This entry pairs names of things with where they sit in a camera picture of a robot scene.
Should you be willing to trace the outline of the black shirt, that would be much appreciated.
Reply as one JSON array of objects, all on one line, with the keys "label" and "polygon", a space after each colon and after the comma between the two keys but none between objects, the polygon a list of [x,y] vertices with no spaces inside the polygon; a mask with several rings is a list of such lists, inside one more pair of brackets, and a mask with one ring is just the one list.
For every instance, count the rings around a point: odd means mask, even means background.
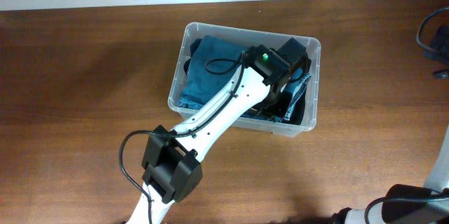
[{"label": "black shirt", "polygon": [[[242,50],[205,52],[196,50],[192,57],[184,63],[187,83],[181,90],[178,105],[193,110],[201,109],[235,73],[238,65],[235,63]],[[281,55],[298,55],[302,60],[301,68],[292,76],[283,94],[286,97],[285,114],[274,116],[274,121],[287,124],[300,124],[305,110],[305,92],[311,78],[309,73],[311,60],[305,52],[280,51]],[[246,117],[266,119],[269,115],[254,111],[245,113]]]}]

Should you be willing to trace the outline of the dark blue jeans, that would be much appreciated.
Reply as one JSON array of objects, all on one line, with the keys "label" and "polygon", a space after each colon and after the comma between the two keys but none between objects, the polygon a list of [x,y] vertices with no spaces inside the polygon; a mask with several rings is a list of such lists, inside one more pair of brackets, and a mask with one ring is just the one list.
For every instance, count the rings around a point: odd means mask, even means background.
[{"label": "dark blue jeans", "polygon": [[[248,48],[217,37],[206,35],[190,45],[191,58],[184,64],[187,83],[181,90],[177,105],[193,110],[201,109],[231,79],[238,65],[239,56]],[[252,107],[243,115],[286,124],[301,124],[305,110],[305,92],[311,79],[311,59],[306,48],[289,39],[277,52],[281,55],[298,55],[300,68],[292,75],[292,81],[284,88],[277,104],[262,109]]]}]

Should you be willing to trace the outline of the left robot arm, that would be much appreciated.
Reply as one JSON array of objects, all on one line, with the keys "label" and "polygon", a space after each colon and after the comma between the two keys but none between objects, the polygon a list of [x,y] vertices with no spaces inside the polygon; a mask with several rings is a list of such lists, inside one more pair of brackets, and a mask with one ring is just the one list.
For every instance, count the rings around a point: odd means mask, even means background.
[{"label": "left robot arm", "polygon": [[252,46],[233,61],[231,79],[196,114],[171,130],[146,135],[141,192],[129,223],[160,223],[169,208],[185,199],[203,178],[201,162],[215,141],[245,112],[273,122],[296,118],[295,106],[310,78],[306,48],[289,39],[280,49]]}]

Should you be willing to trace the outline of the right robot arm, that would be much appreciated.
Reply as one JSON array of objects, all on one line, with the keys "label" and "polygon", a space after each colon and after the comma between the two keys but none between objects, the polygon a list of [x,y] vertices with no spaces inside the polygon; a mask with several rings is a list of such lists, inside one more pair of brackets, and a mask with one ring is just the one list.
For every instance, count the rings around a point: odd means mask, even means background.
[{"label": "right robot arm", "polygon": [[422,187],[396,184],[364,209],[346,208],[331,223],[447,223],[448,135]]}]

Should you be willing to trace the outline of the clear plastic storage bin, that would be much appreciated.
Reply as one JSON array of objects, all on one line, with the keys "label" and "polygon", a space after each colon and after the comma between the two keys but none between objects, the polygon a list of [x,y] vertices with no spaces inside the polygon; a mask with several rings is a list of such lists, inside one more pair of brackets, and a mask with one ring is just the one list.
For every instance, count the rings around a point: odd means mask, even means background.
[{"label": "clear plastic storage bin", "polygon": [[200,22],[191,22],[185,27],[173,83],[168,96],[168,106],[172,111],[179,113],[183,119],[187,119],[196,113],[196,110],[179,107],[178,100],[181,90],[187,83],[184,64],[191,57],[190,45],[195,39],[200,39],[206,35],[211,35],[245,47],[263,44],[267,47],[278,49],[291,38],[294,38],[301,43],[307,49],[307,54],[309,59],[311,59],[311,66],[309,69],[311,79],[309,80],[307,90],[305,91],[305,106],[302,123],[294,125],[241,117],[237,119],[232,126],[256,131],[266,131],[275,135],[288,137],[295,137],[299,133],[310,131],[315,127],[317,121],[321,59],[321,43],[318,39],[314,37],[239,29]]}]

